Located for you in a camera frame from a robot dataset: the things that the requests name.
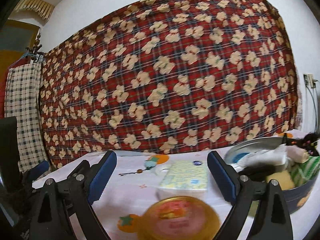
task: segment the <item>yellow floral box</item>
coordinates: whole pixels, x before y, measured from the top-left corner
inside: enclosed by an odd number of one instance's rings
[[[191,196],[204,200],[208,184],[207,164],[202,161],[177,161],[159,185],[160,199]]]

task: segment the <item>tablecloth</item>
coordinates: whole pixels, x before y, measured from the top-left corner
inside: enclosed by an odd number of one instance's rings
[[[305,134],[298,130],[290,131],[294,137],[303,137]],[[224,157],[230,147],[216,149]],[[199,160],[206,161],[207,155],[211,150],[169,155],[166,164],[176,160]],[[112,240],[136,240],[136,233],[125,233],[120,231],[117,223],[120,217],[126,217],[129,214],[141,216],[146,209],[157,202],[159,199],[156,195],[156,189],[163,176],[156,175],[154,171],[145,171],[141,174],[130,174],[119,176],[120,173],[135,172],[137,169],[143,169],[143,164],[147,156],[126,156],[132,152],[115,151],[117,154],[117,166],[103,191],[100,200],[93,203],[92,207],[97,214],[101,224],[109,234]],[[102,158],[104,152],[94,152],[84,155],[83,157],[63,166],[59,170],[50,173],[46,177],[35,181],[33,187],[42,187],[45,180],[53,178],[55,181],[63,180],[67,175],[82,161],[88,160],[89,163],[95,164]],[[320,180],[317,179],[311,195],[305,205],[291,215],[294,240],[302,240],[313,226],[316,218],[320,214],[320,204],[318,201]],[[219,191],[212,175],[209,174],[208,191],[205,202],[209,204],[219,215],[221,223],[227,217],[231,205],[226,202]],[[74,232],[79,240],[86,239],[76,215],[70,217]],[[239,240],[246,239],[253,218],[248,217],[244,227],[238,237]]]

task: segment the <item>metal screw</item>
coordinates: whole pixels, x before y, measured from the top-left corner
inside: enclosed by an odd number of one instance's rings
[[[50,184],[53,183],[53,179],[47,179],[47,180],[45,181],[45,183],[46,183],[47,185],[50,185]]]
[[[76,176],[76,180],[81,181],[83,179],[84,179],[84,175],[83,174],[79,174],[79,175]]]
[[[277,185],[279,184],[279,182],[278,182],[276,179],[272,179],[272,180],[271,180],[271,184],[272,184],[273,186],[277,186]]]
[[[246,181],[248,181],[248,177],[246,176],[246,175],[241,175],[240,176],[240,179],[243,181],[243,182],[246,182]]]

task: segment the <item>door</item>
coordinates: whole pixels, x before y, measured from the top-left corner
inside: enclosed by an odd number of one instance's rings
[[[26,47],[33,46],[38,31],[36,25],[7,20],[0,30],[0,80],[5,70],[26,52]]]

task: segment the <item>yellow plastic container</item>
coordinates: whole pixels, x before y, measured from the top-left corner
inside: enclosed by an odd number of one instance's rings
[[[139,240],[212,240],[220,228],[215,211],[203,201],[177,196],[152,205],[140,218]]]

